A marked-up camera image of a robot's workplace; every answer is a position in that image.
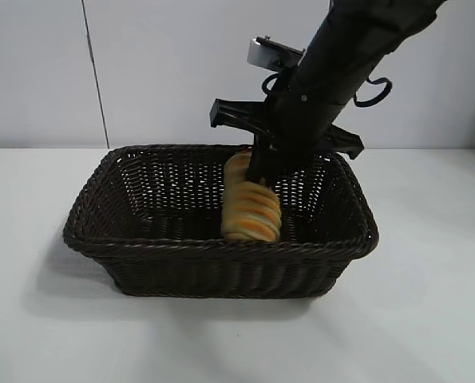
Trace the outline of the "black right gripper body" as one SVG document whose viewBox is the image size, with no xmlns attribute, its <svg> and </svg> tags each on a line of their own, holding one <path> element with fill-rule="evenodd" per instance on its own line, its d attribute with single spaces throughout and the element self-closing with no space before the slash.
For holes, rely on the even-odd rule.
<svg viewBox="0 0 475 383">
<path fill-rule="evenodd" d="M 334 125 L 344 105 L 326 101 L 322 87 L 295 87 L 295 67 L 267 77 L 264 101 L 216 99 L 210 125 L 226 125 L 268 140 L 281 152 L 295 156 L 315 152 L 341 152 L 355 159 L 364 149 L 360 136 Z"/>
</svg>

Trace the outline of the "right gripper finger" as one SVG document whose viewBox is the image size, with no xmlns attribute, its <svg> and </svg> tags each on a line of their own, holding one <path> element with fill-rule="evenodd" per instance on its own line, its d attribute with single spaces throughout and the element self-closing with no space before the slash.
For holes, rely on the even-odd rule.
<svg viewBox="0 0 475 383">
<path fill-rule="evenodd" d="M 246 180 L 270 188 L 277 178 L 278 150 L 269 139 L 255 135 Z"/>
</svg>

